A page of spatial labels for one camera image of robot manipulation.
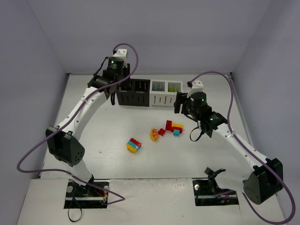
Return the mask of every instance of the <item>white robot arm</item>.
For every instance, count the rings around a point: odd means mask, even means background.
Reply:
[[[108,58],[108,67],[103,71],[102,76],[97,75],[98,71],[88,83],[88,87],[71,113],[58,126],[50,126],[46,130],[46,136],[55,132],[59,127],[62,127],[70,120],[83,101],[86,102],[73,121],[47,141],[49,152],[53,154],[56,159],[65,163],[69,172],[85,182],[93,182],[94,178],[83,161],[85,151],[84,147],[79,143],[79,140],[85,126],[97,109],[106,102],[109,97],[114,96],[117,86],[98,92],[89,99],[87,99],[87,96],[98,88],[119,81],[129,75],[127,49],[119,49],[112,57]],[[127,86],[129,82],[130,81],[127,80],[121,85]],[[73,179],[73,181],[81,186],[86,185],[76,179]]]
[[[209,185],[214,193],[220,193],[222,189],[229,189],[243,192],[256,204],[261,204],[275,193],[280,191],[283,186],[260,162],[241,146],[233,137],[238,136],[244,144],[258,159],[267,164],[270,168],[283,178],[282,164],[278,159],[270,160],[262,153],[255,150],[248,142],[233,131],[227,125],[227,120],[219,113],[214,112],[207,104],[206,94],[203,92],[203,84],[195,80],[190,85],[189,93],[177,93],[174,103],[175,113],[180,112],[189,119],[198,123],[201,130],[200,137],[207,134],[210,138],[222,144],[225,150],[233,155],[243,166],[243,172],[228,172],[225,169],[212,171],[210,168],[205,170],[208,175]]]

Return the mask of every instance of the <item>red block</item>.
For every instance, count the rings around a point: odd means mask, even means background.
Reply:
[[[167,120],[167,122],[165,123],[165,130],[171,131],[171,129],[172,129],[172,121]]]
[[[179,130],[179,132],[182,133],[182,128],[180,127],[172,127],[171,132],[173,132],[174,130]]]
[[[140,142],[138,142],[136,139],[134,138],[131,138],[130,141],[133,143],[133,144],[136,144],[139,148],[142,146],[142,144]]]
[[[165,135],[165,130],[164,129],[160,129],[158,132],[159,135],[164,136]]]

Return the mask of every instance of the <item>yellow lego brick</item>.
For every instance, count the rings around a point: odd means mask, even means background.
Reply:
[[[183,129],[183,125],[178,124],[178,123],[172,123],[172,127],[177,127],[177,128],[182,128]]]
[[[132,147],[130,144],[127,144],[127,149],[128,149],[128,151],[130,151],[132,153],[136,153],[137,152],[137,150],[134,147]]]

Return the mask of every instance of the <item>white platform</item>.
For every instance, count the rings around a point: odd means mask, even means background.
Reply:
[[[32,180],[18,225],[70,225],[63,209],[68,181]],[[111,180],[110,188],[126,200],[107,209],[85,209],[77,225],[266,225],[238,193],[240,206],[196,207],[191,179]],[[109,201],[116,200],[109,195]],[[282,220],[276,197],[258,207],[267,219]],[[79,210],[71,210],[72,219]]]
[[[57,122],[62,121],[82,96],[90,76],[73,75]],[[144,75],[144,79],[182,80],[184,91],[190,75]],[[208,103],[214,111],[227,114],[230,92],[226,81],[217,75],[201,78]],[[244,138],[246,134],[236,104],[232,107],[232,126]],[[163,128],[166,120],[184,124],[180,137],[171,133],[150,139],[152,128]],[[193,199],[192,179],[206,177],[207,166],[216,170],[242,170],[239,163],[218,143],[204,136],[198,142],[189,140],[189,133],[196,124],[181,114],[174,114],[172,107],[111,106],[107,101],[91,119],[80,142],[86,149],[84,160],[97,179],[112,179],[110,188],[126,197],[126,201],[108,206],[107,209],[83,210],[78,225],[265,225],[249,208],[238,193],[240,205],[196,207]],[[126,149],[134,137],[142,143],[137,154]],[[44,168],[64,168],[49,153]],[[69,225],[67,210],[63,209],[68,180],[62,173],[42,173],[41,179],[32,180],[22,208],[18,225]],[[277,198],[274,196],[262,205],[255,206],[267,219],[283,220]],[[74,219],[78,210],[73,210]]]
[[[133,78],[181,80],[183,89],[188,92],[186,82],[193,75],[140,75]],[[91,76],[71,75],[58,115],[57,123],[62,121],[82,97]],[[213,110],[227,115],[230,101],[229,86],[218,75],[201,77],[207,100]],[[164,128],[166,120],[184,125],[180,137],[172,133],[160,137],[158,142],[150,139],[152,128]],[[244,138],[244,128],[238,108],[233,104],[232,126]],[[204,170],[242,170],[240,164],[222,146],[207,136],[198,142],[189,140],[190,131],[196,123],[182,114],[174,114],[168,106],[133,107],[112,106],[110,101],[102,105],[90,120],[80,139],[85,147],[84,161],[96,179],[133,179],[133,178],[196,178],[205,177]],[[199,135],[195,131],[193,138]],[[142,143],[137,154],[130,153],[126,143],[133,137]],[[64,168],[49,152],[45,157],[45,169]],[[68,178],[58,172],[44,172],[42,179]]]

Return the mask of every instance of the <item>cyan block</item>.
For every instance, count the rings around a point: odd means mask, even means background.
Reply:
[[[180,131],[179,131],[179,130],[174,130],[174,131],[173,131],[173,135],[174,135],[174,136],[179,136],[179,134],[180,134]]]

